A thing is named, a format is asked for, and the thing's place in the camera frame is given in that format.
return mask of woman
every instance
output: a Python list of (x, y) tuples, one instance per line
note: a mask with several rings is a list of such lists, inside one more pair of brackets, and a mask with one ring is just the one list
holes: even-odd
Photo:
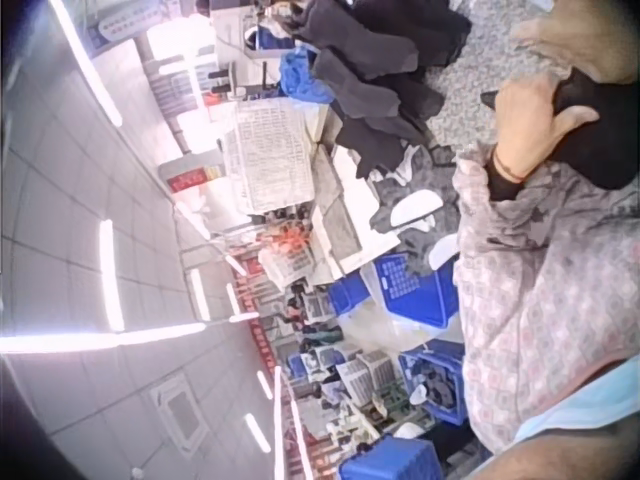
[[(556, 85), (550, 75), (508, 82), (496, 99), (497, 145), (461, 154), (453, 179), (465, 398), (478, 438), (494, 453), (510, 449), (507, 458), (527, 420), (584, 395), (592, 382), (619, 380), (614, 370), (640, 351), (638, 183), (603, 191), (567, 165), (544, 163), (568, 132), (598, 121), (580, 106), (554, 117)], [(640, 407), (630, 408), (637, 427)], [(625, 432), (625, 441), (634, 438)], [(520, 466), (535, 456), (526, 448)], [(568, 451), (588, 470), (596, 450)], [(616, 478), (505, 472), (478, 478)]]

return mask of bracelet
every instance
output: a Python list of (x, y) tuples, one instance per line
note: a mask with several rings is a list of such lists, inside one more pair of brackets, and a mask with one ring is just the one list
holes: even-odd
[(521, 177), (519, 175), (516, 175), (515, 173), (513, 173), (511, 171), (511, 169), (509, 167), (507, 167), (504, 163), (502, 163), (502, 161), (500, 160), (500, 157), (498, 157), (498, 145), (496, 144), (493, 147), (493, 151), (491, 152), (491, 158), (493, 158), (493, 160), (500, 166), (500, 168), (507, 174), (509, 175), (513, 180), (516, 180), (517, 182), (524, 182), (526, 180), (526, 177)]

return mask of blue plastic basket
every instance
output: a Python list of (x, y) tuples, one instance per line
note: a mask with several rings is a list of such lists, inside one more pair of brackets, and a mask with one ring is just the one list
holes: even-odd
[(369, 290), (362, 281), (358, 270), (351, 272), (329, 287), (329, 299), (336, 315), (350, 312), (369, 297)]
[(453, 374), (456, 406), (453, 410), (447, 410), (429, 402), (422, 404), (427, 412), (435, 418), (455, 425), (462, 425), (468, 418), (467, 405), (464, 401), (464, 381), (462, 379), (462, 361), (464, 359), (464, 346), (459, 343), (447, 342), (444, 340), (431, 340), (424, 345), (401, 353), (398, 357), (402, 376), (404, 378), (407, 392), (416, 388), (415, 377), (420, 374), (428, 364), (439, 365)]
[(431, 442), (385, 435), (373, 448), (345, 460), (342, 480), (442, 480), (442, 469)]
[(374, 260), (387, 310), (396, 315), (447, 328), (449, 318), (459, 309), (458, 290), (453, 284), (453, 264), (449, 260), (426, 277), (406, 272), (405, 254), (384, 255)]
[(302, 357), (299, 353), (289, 355), (287, 363), (289, 364), (289, 368), (291, 369), (293, 378), (301, 378), (307, 376), (307, 369), (304, 368), (304, 362), (302, 361)]

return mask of clothing pile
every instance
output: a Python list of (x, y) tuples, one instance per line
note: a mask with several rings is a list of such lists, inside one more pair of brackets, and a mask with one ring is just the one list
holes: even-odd
[(408, 144), (428, 145), (425, 121), (441, 94), (424, 83), (427, 67), (454, 62), (471, 30), (448, 0), (311, 0), (281, 21), (319, 50), (313, 77), (328, 85), (343, 119), (336, 143), (358, 152), (357, 177), (393, 172)]

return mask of ceiling light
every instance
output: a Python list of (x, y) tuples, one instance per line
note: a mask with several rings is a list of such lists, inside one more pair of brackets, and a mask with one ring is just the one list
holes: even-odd
[(260, 382), (260, 385), (262, 385), (262, 390), (264, 390), (264, 394), (267, 396), (267, 398), (269, 400), (273, 400), (273, 394), (271, 393), (269, 382), (267, 381), (267, 377), (264, 376), (264, 373), (261, 370), (258, 370), (258, 381)]
[(231, 302), (233, 314), (240, 315), (240, 305), (238, 304), (238, 298), (236, 297), (236, 292), (233, 289), (233, 285), (231, 285), (230, 283), (227, 283), (227, 295), (229, 296), (229, 301)]
[(264, 453), (270, 453), (271, 445), (269, 445), (269, 442), (267, 442), (264, 433), (262, 433), (262, 430), (260, 430), (260, 426), (258, 425), (258, 422), (256, 422), (255, 417), (248, 413), (244, 416), (244, 420), (245, 422), (247, 422), (247, 426), (249, 427), (249, 430), (251, 430), (253, 438), (255, 438), (256, 442), (258, 442), (260, 450), (262, 450)]
[(211, 315), (209, 314), (209, 306), (207, 305), (207, 297), (204, 294), (204, 287), (202, 286), (202, 277), (200, 277), (200, 270), (197, 268), (189, 272), (191, 277), (191, 284), (193, 285), (193, 291), (196, 295), (196, 303), (198, 304), (198, 311), (200, 312), (200, 319), (209, 321)]
[(69, 353), (104, 350), (121, 345), (139, 345), (201, 332), (204, 323), (188, 323), (125, 333), (66, 333), (0, 337), (0, 354)]
[(231, 323), (238, 323), (238, 322), (244, 322), (247, 320), (253, 320), (254, 318), (258, 318), (260, 316), (260, 314), (258, 312), (247, 312), (247, 313), (241, 313), (240, 315), (232, 315), (229, 317), (229, 322)]
[(157, 342), (169, 338), (183, 337), (198, 333), (206, 328), (204, 323), (186, 323), (171, 327), (150, 328), (133, 332), (124, 332), (118, 335), (118, 345), (138, 345), (141, 343)]
[(100, 270), (102, 272), (102, 294), (107, 311), (107, 320), (111, 330), (124, 330), (124, 318), (120, 295), (118, 294), (118, 280), (116, 278), (116, 260), (113, 249), (113, 222), (104, 220), (100, 223)]
[(104, 350), (118, 346), (115, 333), (71, 333), (0, 337), (0, 353), (60, 353)]
[(274, 398), (273, 402), (273, 422), (274, 422), (274, 441), (276, 444), (276, 454), (274, 461), (274, 479), (284, 480), (284, 439), (282, 437), (282, 368), (276, 365), (273, 372), (274, 379)]
[(235, 258), (233, 258), (231, 255), (225, 255), (224, 259), (240, 275), (242, 275), (243, 277), (247, 276), (247, 271), (244, 268), (242, 268), (242, 265), (240, 265), (238, 261)]
[(95, 67), (91, 63), (87, 52), (85, 52), (82, 47), (82, 42), (80, 41), (80, 37), (78, 37), (78, 33), (76, 32), (75, 26), (71, 21), (71, 17), (69, 13), (64, 8), (64, 4), (62, 0), (49, 0), (53, 11), (58, 17), (58, 22), (60, 22), (60, 26), (64, 32), (65, 37), (67, 38), (67, 42), (69, 42), (69, 46), (71, 47), (71, 51), (73, 52), (76, 61), (78, 62), (78, 66), (84, 75), (87, 83), (89, 84), (89, 88), (95, 95), (98, 103), (106, 113), (107, 117), (113, 125), (116, 127), (122, 126), (122, 115), (118, 111), (115, 103), (113, 103), (113, 99), (107, 92), (107, 89), (102, 83), (100, 79), (100, 75), (96, 71)]

